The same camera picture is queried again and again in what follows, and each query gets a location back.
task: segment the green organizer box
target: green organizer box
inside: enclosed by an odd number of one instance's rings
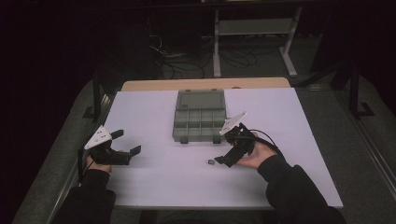
[[[175,142],[213,142],[224,140],[219,134],[227,119],[224,90],[179,91],[175,111]]]

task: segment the person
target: person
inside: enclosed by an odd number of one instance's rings
[[[291,167],[283,157],[276,155],[265,144],[255,142],[252,153],[239,160],[237,164],[257,170],[268,182],[267,199],[275,208],[279,223],[346,223],[338,210],[327,205],[301,166]],[[109,223],[112,204],[106,194],[106,183],[110,170],[111,166],[94,162],[87,171],[81,187],[70,190],[52,223]],[[204,220],[189,220],[191,223],[205,223]],[[166,220],[166,223],[172,222],[189,223],[181,219]]]

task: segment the table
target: table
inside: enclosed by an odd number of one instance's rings
[[[124,91],[118,92],[114,100],[105,127],[110,132],[124,130],[124,136],[113,141],[114,149],[142,145],[142,152],[131,159],[129,166],[113,167],[108,188],[118,194],[116,205],[150,209],[271,209],[265,196],[266,182],[254,170],[205,163],[225,155],[230,145],[181,145],[172,138],[177,88],[198,88],[196,83],[204,82],[212,89],[209,83],[223,80],[228,83],[224,87],[228,117],[247,111],[242,122],[250,129],[268,133],[290,165],[300,164],[306,170],[327,203],[342,207],[295,90],[257,85],[253,89],[228,89],[236,81],[239,87],[247,88],[249,82],[264,83],[265,79],[175,80],[184,85],[165,91],[160,91],[159,85],[172,80],[125,83]],[[147,91],[127,91],[132,86]]]

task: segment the gray floor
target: gray floor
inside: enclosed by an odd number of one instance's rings
[[[314,59],[319,37],[296,38],[290,49],[290,57],[296,67],[298,76],[289,78],[285,65],[276,46],[283,42],[282,38],[266,38],[264,43],[256,45],[255,58],[247,56],[246,59],[235,58],[230,49],[237,55],[249,52],[246,45],[227,43],[222,47],[221,53],[226,57],[237,60],[241,65],[257,62],[246,68],[235,68],[222,59],[221,72],[223,77],[287,77],[291,84],[298,83],[311,77],[310,65]],[[200,60],[193,61],[205,65],[203,69],[194,65],[179,64],[187,70],[176,69],[174,78],[205,78],[213,77],[213,63],[211,54],[204,54]],[[183,61],[183,57],[173,61]],[[163,71],[172,71],[165,66]],[[164,77],[169,78],[172,72],[165,72]],[[310,87],[297,89],[297,94],[317,140],[335,186],[344,203],[341,212],[349,224],[392,223],[396,220],[396,202],[385,184],[383,176],[378,172],[370,156],[366,140],[361,137],[357,129],[357,122],[346,110],[348,89],[332,91],[329,82],[332,76],[325,77]],[[85,108],[92,105],[91,83],[81,91],[75,105],[71,109],[58,139],[56,140],[49,157],[43,164],[42,171],[31,187],[14,223],[46,223],[46,218],[52,212],[51,207],[56,204],[55,198],[63,191],[61,185],[63,178],[50,178],[51,176],[66,176],[75,164],[75,148],[79,147],[82,138],[95,129],[96,124],[89,119],[83,119]],[[365,79],[361,79],[360,100],[366,102],[374,110],[374,117],[362,118],[358,126],[363,126],[373,142],[378,147],[390,170],[396,172],[396,120],[378,97],[375,88]],[[50,158],[63,158],[61,163]],[[62,165],[67,169],[62,171],[53,169]],[[138,223],[139,210],[130,210],[116,207],[112,215],[112,224]]]

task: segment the black sleeve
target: black sleeve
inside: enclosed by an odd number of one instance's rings
[[[279,156],[258,168],[268,182],[266,195],[280,223],[346,223],[341,213],[329,207],[301,166],[289,166]]]
[[[106,190],[108,179],[109,173],[88,170],[81,186],[70,189],[52,224],[110,223],[115,195]]]

